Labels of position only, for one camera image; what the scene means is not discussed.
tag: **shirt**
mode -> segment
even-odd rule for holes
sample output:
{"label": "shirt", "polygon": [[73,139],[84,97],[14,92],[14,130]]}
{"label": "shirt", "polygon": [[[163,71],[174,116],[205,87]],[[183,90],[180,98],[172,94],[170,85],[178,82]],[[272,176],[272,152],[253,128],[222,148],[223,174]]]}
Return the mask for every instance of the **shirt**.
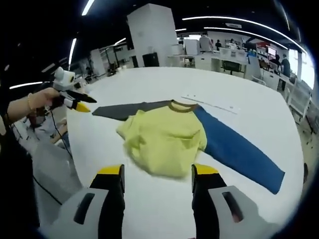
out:
{"label": "shirt", "polygon": [[281,66],[280,61],[278,61],[277,59],[271,59],[270,62],[273,62],[273,63],[277,64],[278,66]]}
{"label": "shirt", "polygon": [[219,48],[221,47],[220,42],[217,42],[217,43],[215,44],[215,46],[216,46],[216,48],[217,48],[217,51],[219,51]]}
{"label": "shirt", "polygon": [[229,48],[232,50],[237,50],[237,45],[235,43],[230,42],[229,43]]}
{"label": "shirt", "polygon": [[212,50],[212,42],[211,39],[208,36],[202,36],[199,39],[199,43],[200,43],[200,49],[202,51],[211,51]]}
{"label": "shirt", "polygon": [[200,150],[278,193],[285,173],[259,148],[200,105],[164,101],[99,107],[93,114],[123,119],[125,109],[128,118],[117,133],[125,140],[124,147],[133,161],[146,172],[184,177]]}

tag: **blue sleeve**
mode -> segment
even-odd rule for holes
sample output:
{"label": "blue sleeve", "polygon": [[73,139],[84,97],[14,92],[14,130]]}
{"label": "blue sleeve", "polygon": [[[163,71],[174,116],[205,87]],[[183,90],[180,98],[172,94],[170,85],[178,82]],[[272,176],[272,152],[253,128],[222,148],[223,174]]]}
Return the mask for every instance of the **blue sleeve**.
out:
{"label": "blue sleeve", "polygon": [[194,113],[206,133],[205,153],[273,194],[279,192],[285,173],[267,155],[202,107]]}

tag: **brown collar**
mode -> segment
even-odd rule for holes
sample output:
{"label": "brown collar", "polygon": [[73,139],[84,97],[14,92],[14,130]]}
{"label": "brown collar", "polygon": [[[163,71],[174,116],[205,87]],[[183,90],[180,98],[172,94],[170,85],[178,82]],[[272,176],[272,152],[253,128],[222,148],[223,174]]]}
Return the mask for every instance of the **brown collar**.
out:
{"label": "brown collar", "polygon": [[[189,107],[188,109],[185,109],[185,110],[180,110],[180,109],[177,109],[175,108],[172,103],[176,104],[176,105],[180,105],[180,106],[184,106],[184,107]],[[176,112],[179,112],[179,113],[187,113],[187,112],[191,112],[193,111],[196,107],[198,106],[198,104],[195,104],[195,105],[188,105],[188,104],[183,104],[183,103],[180,103],[180,102],[177,102],[175,100],[172,100],[168,107],[172,110],[172,111],[176,111]]]}

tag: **person's hand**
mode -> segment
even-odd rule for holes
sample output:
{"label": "person's hand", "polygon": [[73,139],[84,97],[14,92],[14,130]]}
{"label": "person's hand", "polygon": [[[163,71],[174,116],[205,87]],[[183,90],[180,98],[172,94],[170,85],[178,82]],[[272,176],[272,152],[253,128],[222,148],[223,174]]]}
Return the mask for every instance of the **person's hand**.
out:
{"label": "person's hand", "polygon": [[30,95],[30,107],[32,109],[51,106],[52,100],[60,96],[59,92],[53,88],[46,88],[42,91]]}
{"label": "person's hand", "polygon": [[66,125],[66,124],[67,124],[66,119],[61,120],[60,124],[62,124],[62,125]]}

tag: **bracelet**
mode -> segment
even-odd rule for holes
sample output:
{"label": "bracelet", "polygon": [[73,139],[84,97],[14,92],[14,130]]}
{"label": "bracelet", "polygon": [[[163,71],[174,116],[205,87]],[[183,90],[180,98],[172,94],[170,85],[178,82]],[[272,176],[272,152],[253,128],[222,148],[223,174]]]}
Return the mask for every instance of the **bracelet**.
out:
{"label": "bracelet", "polygon": [[28,101],[28,105],[29,105],[30,110],[35,111],[36,109],[32,108],[31,102],[30,102],[30,96],[32,96],[32,95],[33,95],[32,93],[28,94],[27,101]]}

